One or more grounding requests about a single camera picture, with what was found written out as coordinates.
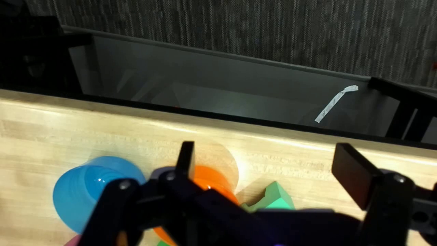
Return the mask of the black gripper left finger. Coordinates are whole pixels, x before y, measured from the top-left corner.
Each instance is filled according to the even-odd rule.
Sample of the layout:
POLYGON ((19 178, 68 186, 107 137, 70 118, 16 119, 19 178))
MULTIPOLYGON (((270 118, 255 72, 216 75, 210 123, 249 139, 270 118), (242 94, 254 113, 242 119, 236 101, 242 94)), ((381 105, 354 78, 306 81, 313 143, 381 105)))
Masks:
POLYGON ((191 178, 195 160, 195 143, 193 141, 184 141, 180 146, 180 152, 176 161, 176 172, 182 176, 191 178))

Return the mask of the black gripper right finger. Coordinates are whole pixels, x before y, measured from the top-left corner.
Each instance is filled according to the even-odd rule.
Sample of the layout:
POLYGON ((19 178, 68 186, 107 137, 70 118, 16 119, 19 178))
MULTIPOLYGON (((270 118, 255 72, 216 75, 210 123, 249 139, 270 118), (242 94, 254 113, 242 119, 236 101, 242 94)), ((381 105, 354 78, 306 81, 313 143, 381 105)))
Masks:
POLYGON ((381 171, 352 145, 343 142, 335 148, 332 174, 354 202, 366 210, 381 171))

